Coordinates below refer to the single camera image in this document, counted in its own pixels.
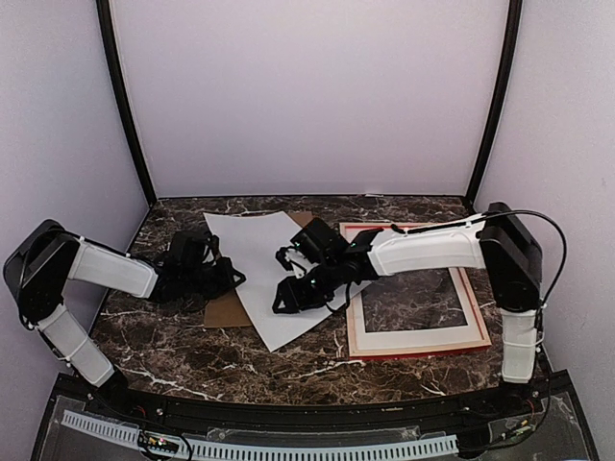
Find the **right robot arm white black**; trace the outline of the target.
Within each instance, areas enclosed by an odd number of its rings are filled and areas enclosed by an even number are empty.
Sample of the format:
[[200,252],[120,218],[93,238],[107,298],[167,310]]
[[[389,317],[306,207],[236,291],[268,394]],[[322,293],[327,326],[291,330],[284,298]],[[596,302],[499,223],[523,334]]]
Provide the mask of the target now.
[[351,240],[320,218],[312,219],[281,247],[276,259],[286,271],[295,266],[289,250],[312,267],[290,274],[277,287],[276,314],[331,307],[339,288],[419,270],[472,268],[487,273],[503,317],[505,384],[490,397],[501,417],[513,415],[528,399],[543,311],[552,291],[542,287],[542,248],[522,223],[522,209],[495,202],[483,212],[435,225],[405,230],[396,224],[362,230]]

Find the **white backing sheet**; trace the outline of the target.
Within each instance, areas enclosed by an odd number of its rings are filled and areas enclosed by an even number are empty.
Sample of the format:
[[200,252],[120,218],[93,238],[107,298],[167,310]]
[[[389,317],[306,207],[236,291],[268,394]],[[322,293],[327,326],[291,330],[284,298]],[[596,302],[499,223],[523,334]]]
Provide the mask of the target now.
[[279,211],[262,216],[204,215],[220,240],[220,253],[246,276],[236,289],[266,348],[273,352],[314,328],[332,314],[325,307],[295,314],[276,314],[272,305],[277,286],[288,276],[275,253],[290,243],[300,226]]

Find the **black enclosure frame post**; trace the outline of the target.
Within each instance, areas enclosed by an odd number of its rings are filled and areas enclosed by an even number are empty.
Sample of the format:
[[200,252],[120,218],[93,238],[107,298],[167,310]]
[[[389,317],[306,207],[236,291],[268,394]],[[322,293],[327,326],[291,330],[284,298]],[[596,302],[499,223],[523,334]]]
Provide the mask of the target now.
[[138,139],[129,95],[124,81],[113,19],[111,17],[111,2],[109,0],[96,0],[95,5],[116,108],[141,191],[148,207],[152,207],[158,201],[158,197]]
[[464,194],[469,206],[473,206],[480,192],[488,161],[494,146],[497,130],[499,128],[504,101],[507,94],[510,74],[513,66],[517,39],[523,11],[522,0],[508,2],[507,16],[504,27],[503,46],[499,60],[498,71],[494,83],[491,102],[487,113],[483,134],[481,137],[476,161],[472,170],[470,181]]

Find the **black enclosure frame post right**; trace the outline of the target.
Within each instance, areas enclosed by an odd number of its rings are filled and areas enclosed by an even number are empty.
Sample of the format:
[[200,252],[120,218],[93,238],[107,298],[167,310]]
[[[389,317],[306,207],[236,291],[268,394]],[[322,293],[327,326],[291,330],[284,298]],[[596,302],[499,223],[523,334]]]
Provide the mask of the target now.
[[469,206],[473,206],[480,192],[488,161],[494,146],[497,130],[499,128],[504,101],[507,94],[510,74],[513,66],[517,39],[523,11],[522,0],[508,2],[507,16],[504,27],[503,46],[499,60],[498,71],[494,83],[491,102],[487,113],[483,134],[481,137],[476,161],[472,170],[470,181],[464,194]]

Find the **brown cardboard backing board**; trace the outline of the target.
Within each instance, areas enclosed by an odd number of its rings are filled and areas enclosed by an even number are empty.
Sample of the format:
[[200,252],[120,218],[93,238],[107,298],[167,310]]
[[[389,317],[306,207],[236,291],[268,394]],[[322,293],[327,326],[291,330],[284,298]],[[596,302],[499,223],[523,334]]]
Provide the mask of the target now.
[[[205,218],[209,229],[220,237],[221,254],[229,257],[234,268],[246,276],[247,280],[240,287],[251,288],[260,271],[265,270],[273,275],[267,285],[275,288],[285,276],[275,252],[289,243],[289,239],[312,218],[312,213],[278,211],[244,217],[207,213]],[[204,325],[207,328],[248,327],[252,323],[237,289],[210,302],[206,309]]]

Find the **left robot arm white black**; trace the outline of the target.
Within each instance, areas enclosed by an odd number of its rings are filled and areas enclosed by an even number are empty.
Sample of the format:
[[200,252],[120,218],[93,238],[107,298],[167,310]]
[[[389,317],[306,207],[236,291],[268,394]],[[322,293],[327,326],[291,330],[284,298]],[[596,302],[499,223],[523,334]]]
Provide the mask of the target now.
[[123,374],[68,310],[65,286],[76,280],[169,303],[188,295],[216,300],[246,280],[219,253],[219,239],[210,230],[178,231],[166,251],[147,258],[121,253],[52,219],[42,221],[9,256],[3,278],[23,327],[37,331],[60,360],[99,389],[99,404],[115,419],[135,412],[135,396],[122,387]]

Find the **black front rail base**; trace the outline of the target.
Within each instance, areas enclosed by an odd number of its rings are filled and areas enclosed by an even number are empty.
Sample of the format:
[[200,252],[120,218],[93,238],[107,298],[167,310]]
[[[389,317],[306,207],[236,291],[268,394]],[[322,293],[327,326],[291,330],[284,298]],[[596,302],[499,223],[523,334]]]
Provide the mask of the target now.
[[224,434],[342,434],[386,443],[454,435],[458,454],[432,460],[594,460],[596,452],[569,375],[448,397],[398,402],[282,406],[191,400],[126,388],[112,398],[59,375],[41,421],[36,460],[155,458],[61,425],[65,410],[166,435],[222,440]]

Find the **black enclosure frame post left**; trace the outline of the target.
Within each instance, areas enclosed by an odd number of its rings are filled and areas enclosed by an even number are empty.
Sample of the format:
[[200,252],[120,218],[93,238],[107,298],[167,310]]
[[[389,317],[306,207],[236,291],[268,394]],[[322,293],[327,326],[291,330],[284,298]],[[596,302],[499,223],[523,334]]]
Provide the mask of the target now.
[[111,17],[111,2],[109,0],[96,0],[95,5],[116,108],[141,191],[148,207],[152,207],[158,201],[158,197],[138,139],[129,95],[124,81],[113,19]]

